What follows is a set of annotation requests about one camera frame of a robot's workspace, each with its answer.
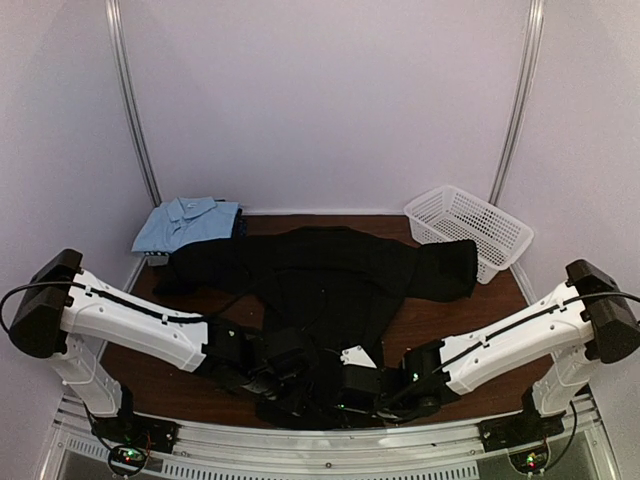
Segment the black long sleeve shirt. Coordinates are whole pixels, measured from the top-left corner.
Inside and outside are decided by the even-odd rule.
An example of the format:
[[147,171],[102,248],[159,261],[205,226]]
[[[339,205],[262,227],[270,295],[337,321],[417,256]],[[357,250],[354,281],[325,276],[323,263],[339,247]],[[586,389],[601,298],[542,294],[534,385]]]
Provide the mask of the black long sleeve shirt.
[[257,417],[296,430],[367,428],[385,423],[331,406],[340,354],[361,345],[379,368],[382,338],[409,298],[449,303],[472,295],[478,250],[471,240],[413,247],[347,227],[303,227],[188,244],[169,258],[154,288],[159,297],[211,289],[233,301],[256,297],[265,334],[305,332],[319,353],[308,377],[307,409],[289,415],[256,396]]

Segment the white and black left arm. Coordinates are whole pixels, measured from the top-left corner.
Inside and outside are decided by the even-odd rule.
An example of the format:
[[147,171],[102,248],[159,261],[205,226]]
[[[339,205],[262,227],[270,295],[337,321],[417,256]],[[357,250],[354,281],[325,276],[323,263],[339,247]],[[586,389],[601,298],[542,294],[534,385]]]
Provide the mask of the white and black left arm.
[[297,328],[265,334],[219,314],[159,306],[101,281],[83,269],[81,253],[72,249],[61,251],[28,284],[8,294],[22,296],[12,321],[2,325],[11,343],[49,361],[89,413],[104,418],[106,429],[123,444],[143,436],[143,421],[132,413],[129,391],[84,346],[84,337],[268,400],[282,397],[318,364],[313,342]]

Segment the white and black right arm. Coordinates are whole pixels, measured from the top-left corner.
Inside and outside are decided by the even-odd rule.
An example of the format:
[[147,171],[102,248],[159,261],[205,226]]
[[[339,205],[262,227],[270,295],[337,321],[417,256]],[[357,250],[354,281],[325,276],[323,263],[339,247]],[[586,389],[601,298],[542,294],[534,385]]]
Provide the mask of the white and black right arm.
[[624,360],[639,347],[638,296],[580,259],[551,293],[500,321],[408,351],[396,369],[379,368],[365,349],[342,352],[342,381],[331,406],[391,423],[437,413],[494,378],[547,355],[550,370],[513,419],[519,440],[535,440],[563,414],[599,367]]

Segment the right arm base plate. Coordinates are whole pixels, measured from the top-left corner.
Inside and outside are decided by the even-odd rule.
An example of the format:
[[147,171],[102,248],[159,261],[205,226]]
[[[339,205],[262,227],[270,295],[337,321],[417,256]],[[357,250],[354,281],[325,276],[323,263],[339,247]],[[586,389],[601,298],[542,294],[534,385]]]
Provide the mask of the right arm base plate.
[[533,476],[551,463],[548,439],[564,432],[562,416],[540,417],[524,411],[482,421],[479,434],[484,451],[506,449],[511,467]]

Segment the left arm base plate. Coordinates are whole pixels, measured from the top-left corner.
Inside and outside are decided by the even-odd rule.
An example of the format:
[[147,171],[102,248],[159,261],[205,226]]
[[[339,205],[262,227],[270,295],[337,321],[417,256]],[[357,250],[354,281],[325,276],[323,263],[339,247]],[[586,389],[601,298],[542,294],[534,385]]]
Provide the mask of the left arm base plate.
[[130,478],[142,472],[153,452],[173,452],[178,424],[133,414],[128,418],[96,417],[87,413],[91,433],[107,450],[107,466],[113,474]]

